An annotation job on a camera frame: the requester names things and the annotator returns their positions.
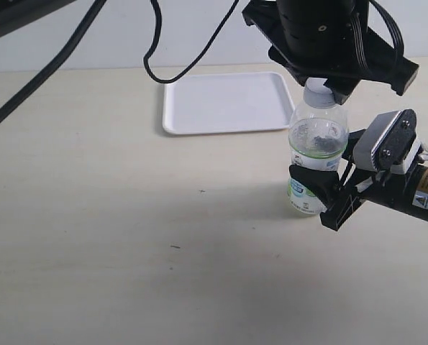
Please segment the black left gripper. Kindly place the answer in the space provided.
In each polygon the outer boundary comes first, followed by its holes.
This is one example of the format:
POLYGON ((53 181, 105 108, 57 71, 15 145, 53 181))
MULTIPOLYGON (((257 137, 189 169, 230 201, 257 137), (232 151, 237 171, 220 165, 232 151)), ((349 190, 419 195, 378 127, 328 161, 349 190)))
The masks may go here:
POLYGON ((300 86, 326 78, 339 105, 362 80, 388 84, 401 96, 419 70, 405 57, 401 30, 378 1, 250 1, 242 15, 269 41, 271 60, 300 86))

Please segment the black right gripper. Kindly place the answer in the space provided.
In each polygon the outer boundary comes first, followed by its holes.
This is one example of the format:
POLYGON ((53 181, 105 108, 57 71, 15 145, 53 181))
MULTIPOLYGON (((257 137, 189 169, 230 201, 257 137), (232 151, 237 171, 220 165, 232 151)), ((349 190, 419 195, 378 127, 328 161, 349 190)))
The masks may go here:
POLYGON ((337 171, 312 170, 290 165, 288 197, 297 211, 324 211, 323 226, 339 231, 364 203, 363 193, 377 183, 378 173, 361 170, 353 163, 353 150, 365 129, 350 132, 342 158, 348 162, 342 175, 337 171))

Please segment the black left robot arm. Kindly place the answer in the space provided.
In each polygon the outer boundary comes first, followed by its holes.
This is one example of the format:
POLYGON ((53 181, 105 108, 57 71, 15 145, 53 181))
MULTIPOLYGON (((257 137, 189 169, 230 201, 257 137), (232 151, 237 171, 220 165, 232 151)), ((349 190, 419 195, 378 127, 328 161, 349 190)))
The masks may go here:
POLYGON ((271 60, 301 86, 323 78, 339 105, 360 81, 402 96, 418 73, 399 26, 377 1, 250 1, 242 16, 271 44, 271 60))

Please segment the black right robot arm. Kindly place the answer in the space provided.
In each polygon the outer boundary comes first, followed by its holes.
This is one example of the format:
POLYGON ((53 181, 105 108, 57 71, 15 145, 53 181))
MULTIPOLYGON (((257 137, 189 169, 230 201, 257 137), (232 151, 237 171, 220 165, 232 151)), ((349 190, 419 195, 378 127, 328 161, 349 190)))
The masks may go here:
POLYGON ((353 164, 350 155, 363 133, 359 130, 349 135, 342 154, 348 164, 342 176, 335 171, 289 166, 290 176, 311 190, 325 206, 326 211, 319 215, 322 225, 339 230, 366 201, 428 222, 428 167, 419 164, 418 157, 404 175, 389 174, 380 178, 356 167, 352 175, 347 176, 353 164))

